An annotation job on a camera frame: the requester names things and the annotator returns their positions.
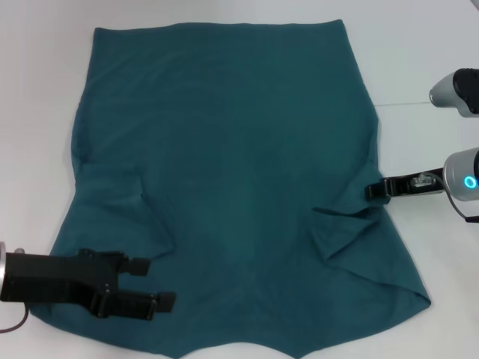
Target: cable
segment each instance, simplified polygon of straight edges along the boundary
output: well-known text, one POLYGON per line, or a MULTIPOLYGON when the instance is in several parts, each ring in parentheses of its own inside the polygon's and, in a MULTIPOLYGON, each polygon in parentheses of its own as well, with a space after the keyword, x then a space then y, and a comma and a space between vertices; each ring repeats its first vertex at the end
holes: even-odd
POLYGON ((456 204, 454 203, 451 194, 448 191, 448 188, 445 186, 444 181, 442 180, 441 177, 439 177, 437 174, 432 174, 430 172, 423 172, 423 175, 429 176, 434 178, 437 182, 441 183, 442 187, 444 188, 444 191, 446 192, 446 195, 448 196, 449 202, 451 203, 452 207, 456 210, 456 212, 464 219, 467 218, 467 216, 462 213, 459 208, 457 208, 456 204))
POLYGON ((25 315, 23 316, 23 319, 20 321, 20 323, 8 329, 0 329, 0 334, 10 333, 11 331, 15 331, 16 329, 20 328, 22 325, 25 324, 28 318, 28 313, 30 312, 30 308, 28 307, 28 304, 26 303, 24 304, 25 304, 25 315))

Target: white table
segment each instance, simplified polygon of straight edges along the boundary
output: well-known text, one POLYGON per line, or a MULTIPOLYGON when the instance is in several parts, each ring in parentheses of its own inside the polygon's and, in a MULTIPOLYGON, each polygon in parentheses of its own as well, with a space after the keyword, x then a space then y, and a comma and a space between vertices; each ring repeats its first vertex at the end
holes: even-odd
MULTIPOLYGON (((378 105, 385 175, 441 167, 452 152, 479 146, 478 119, 424 103, 443 76, 479 67, 479 12, 469 0, 0 0, 0 239, 9 251, 23 247, 47 254, 52 247, 73 197, 70 133, 95 27, 333 19, 345 22, 378 105)), ((478 203, 460 205, 467 214, 479 214, 478 203)), ((443 194, 394 199, 388 211, 433 306, 389 331, 308 358, 477 357, 479 224, 466 224, 443 194)), ((0 304, 0 327, 21 317, 21 304, 0 304)), ((34 317, 20 330, 0 335, 0 355, 158 358, 77 337, 34 317)), ((237 343, 189 358, 288 356, 237 343)))

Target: teal cloth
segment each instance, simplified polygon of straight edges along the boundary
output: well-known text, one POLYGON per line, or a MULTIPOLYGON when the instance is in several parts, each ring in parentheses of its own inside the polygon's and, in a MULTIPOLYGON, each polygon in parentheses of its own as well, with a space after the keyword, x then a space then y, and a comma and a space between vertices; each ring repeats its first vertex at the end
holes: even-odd
POLYGON ((384 331, 430 300, 383 209, 378 119, 342 21, 98 28, 72 138, 76 194, 52 250, 152 259, 152 322, 34 315, 178 358, 231 342, 294 358, 384 331))

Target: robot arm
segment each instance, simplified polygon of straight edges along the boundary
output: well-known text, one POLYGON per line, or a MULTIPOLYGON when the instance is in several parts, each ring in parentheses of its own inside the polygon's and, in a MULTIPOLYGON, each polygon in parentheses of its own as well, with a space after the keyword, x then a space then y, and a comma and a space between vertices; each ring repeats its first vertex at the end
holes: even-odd
MULTIPOLYGON (((431 90, 430 100, 436 107, 457 108, 463 117, 479 117, 479 70, 461 69, 444 77, 431 90)), ((478 182, 479 147, 450 155, 443 168, 383 178, 366 186, 365 195, 367 200, 374 200, 446 191, 452 206, 467 222, 479 223, 479 216, 465 217, 451 198, 479 200, 478 182)))
POLYGON ((0 242, 0 300, 25 303, 27 314, 30 304, 71 303, 98 318, 152 320, 154 313, 171 312, 176 299, 173 292, 118 288, 120 273, 145 276, 149 267, 149 260, 129 259, 122 252, 81 249, 73 257, 38 256, 23 250, 8 253, 0 242))

